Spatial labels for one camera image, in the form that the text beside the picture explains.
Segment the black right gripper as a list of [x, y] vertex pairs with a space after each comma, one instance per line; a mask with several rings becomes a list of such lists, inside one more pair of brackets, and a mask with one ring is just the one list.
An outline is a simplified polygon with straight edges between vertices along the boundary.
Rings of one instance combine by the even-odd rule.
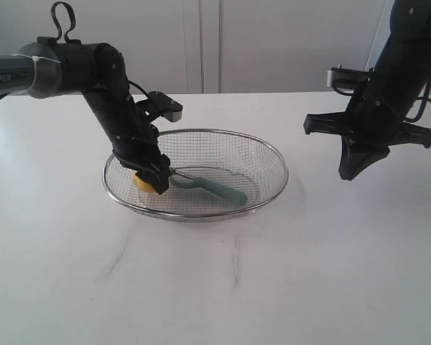
[[345, 137], [341, 139], [338, 168], [342, 180], [353, 180], [367, 167], [386, 158], [390, 153], [388, 146], [431, 147], [431, 129], [407, 121], [407, 114], [425, 82], [408, 75], [369, 72], [369, 79], [358, 85], [345, 111], [305, 117], [306, 134]]

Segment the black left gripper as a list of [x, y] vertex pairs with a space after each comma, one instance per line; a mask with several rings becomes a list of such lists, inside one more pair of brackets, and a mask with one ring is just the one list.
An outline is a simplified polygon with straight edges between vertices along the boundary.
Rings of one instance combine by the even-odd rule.
[[147, 116], [140, 111], [131, 94], [115, 94], [106, 88], [82, 92], [83, 98], [110, 140], [120, 163], [138, 171], [138, 179], [163, 194], [169, 189], [170, 160], [157, 146]]

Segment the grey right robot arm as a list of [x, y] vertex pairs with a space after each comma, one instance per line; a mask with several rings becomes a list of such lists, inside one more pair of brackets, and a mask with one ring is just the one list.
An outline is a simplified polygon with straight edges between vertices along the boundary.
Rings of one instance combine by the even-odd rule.
[[416, 124], [431, 102], [431, 1], [395, 1], [389, 27], [373, 68], [328, 71], [328, 85], [350, 99], [346, 110], [305, 118], [306, 134], [340, 136], [342, 180], [387, 157], [391, 146], [431, 147], [431, 129]]

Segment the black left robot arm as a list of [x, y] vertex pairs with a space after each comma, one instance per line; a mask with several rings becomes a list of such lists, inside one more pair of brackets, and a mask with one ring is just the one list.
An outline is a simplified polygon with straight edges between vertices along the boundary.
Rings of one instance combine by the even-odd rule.
[[30, 43], [17, 54], [0, 55], [0, 99], [13, 93], [33, 98], [81, 93], [116, 159], [162, 194], [169, 188], [170, 159], [159, 150], [152, 122], [160, 116], [178, 121], [182, 105], [159, 91], [135, 101], [132, 85], [122, 54], [106, 43]]

